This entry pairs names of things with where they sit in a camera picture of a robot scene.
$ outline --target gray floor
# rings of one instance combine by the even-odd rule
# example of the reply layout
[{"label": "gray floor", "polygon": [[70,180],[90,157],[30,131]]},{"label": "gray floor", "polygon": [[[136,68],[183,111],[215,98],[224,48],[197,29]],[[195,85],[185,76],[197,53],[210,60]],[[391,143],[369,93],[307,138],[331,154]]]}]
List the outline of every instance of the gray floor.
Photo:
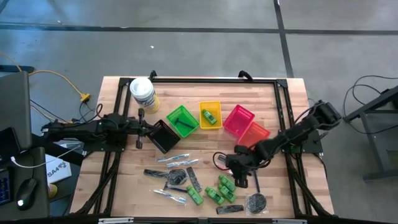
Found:
[{"label": "gray floor", "polygon": [[[395,0],[280,0],[286,29],[398,29]],[[278,28],[271,0],[10,0],[1,24],[117,27]],[[21,65],[68,76],[95,104],[104,75],[286,77],[279,34],[0,30],[0,50]],[[342,111],[345,91],[363,75],[398,77],[398,36],[287,35],[294,77],[308,96]],[[1,58],[0,63],[8,63]],[[365,80],[383,91],[397,81]],[[78,118],[79,96],[59,77],[36,75],[31,97],[63,118]],[[358,88],[369,101],[376,95]],[[359,107],[350,96],[347,111]],[[32,112],[33,132],[46,119]],[[398,179],[365,184],[377,171],[366,136],[341,124],[322,141],[335,213],[398,222]]]}]

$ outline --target black basket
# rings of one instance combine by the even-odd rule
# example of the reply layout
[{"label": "black basket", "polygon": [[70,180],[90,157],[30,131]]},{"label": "black basket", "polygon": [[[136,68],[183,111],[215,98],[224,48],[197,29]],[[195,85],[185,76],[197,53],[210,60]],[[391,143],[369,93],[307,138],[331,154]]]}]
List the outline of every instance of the black basket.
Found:
[{"label": "black basket", "polygon": [[159,120],[154,125],[153,132],[148,134],[148,138],[165,154],[173,148],[181,138],[166,124]]}]

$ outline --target white lid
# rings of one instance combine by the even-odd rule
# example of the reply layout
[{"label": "white lid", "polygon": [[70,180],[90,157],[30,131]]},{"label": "white lid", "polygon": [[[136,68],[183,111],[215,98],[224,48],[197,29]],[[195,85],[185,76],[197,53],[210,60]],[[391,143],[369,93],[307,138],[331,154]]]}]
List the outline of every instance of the white lid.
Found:
[{"label": "white lid", "polygon": [[148,78],[136,78],[130,84],[130,91],[136,98],[144,99],[150,96],[154,86]]}]

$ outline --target black round object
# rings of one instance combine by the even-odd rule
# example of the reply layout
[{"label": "black round object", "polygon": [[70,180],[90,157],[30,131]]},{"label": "black round object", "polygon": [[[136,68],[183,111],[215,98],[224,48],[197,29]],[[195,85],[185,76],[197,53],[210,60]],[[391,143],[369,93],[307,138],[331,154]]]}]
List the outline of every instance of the black round object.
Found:
[{"label": "black round object", "polygon": [[171,185],[181,185],[187,181],[188,176],[185,170],[183,169],[175,169],[171,170],[169,172],[169,178],[167,178],[167,181]]},{"label": "black round object", "polygon": [[267,200],[265,196],[263,196],[260,193],[256,193],[250,196],[248,201],[246,202],[246,207],[253,214],[257,214],[263,211],[266,205],[267,205]]}]

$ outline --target black line on floor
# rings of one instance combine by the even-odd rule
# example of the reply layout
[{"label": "black line on floor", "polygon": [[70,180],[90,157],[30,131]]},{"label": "black line on floor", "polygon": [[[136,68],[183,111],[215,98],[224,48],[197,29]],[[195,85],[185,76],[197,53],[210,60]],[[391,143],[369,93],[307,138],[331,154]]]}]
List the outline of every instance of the black line on floor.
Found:
[{"label": "black line on floor", "polygon": [[274,7],[276,13],[276,21],[278,23],[278,28],[280,30],[279,37],[280,37],[280,44],[282,46],[282,54],[284,56],[284,61],[285,61],[286,75],[287,78],[294,78],[292,62],[290,61],[289,48],[287,46],[286,34],[284,32],[285,26],[282,19],[282,13],[280,11],[278,0],[274,0]]},{"label": "black line on floor", "polygon": [[307,35],[398,35],[398,30],[308,30],[286,29],[281,32],[286,34]]},{"label": "black line on floor", "polygon": [[4,10],[4,8],[7,6],[8,2],[10,0],[3,0],[3,2],[0,4],[0,14],[2,13],[2,11]]},{"label": "black line on floor", "polygon": [[89,31],[89,32],[196,32],[196,33],[242,33],[278,34],[278,29],[250,28],[174,28],[174,27],[95,27],[95,26],[42,26],[0,24],[3,30],[43,30],[43,31]]}]

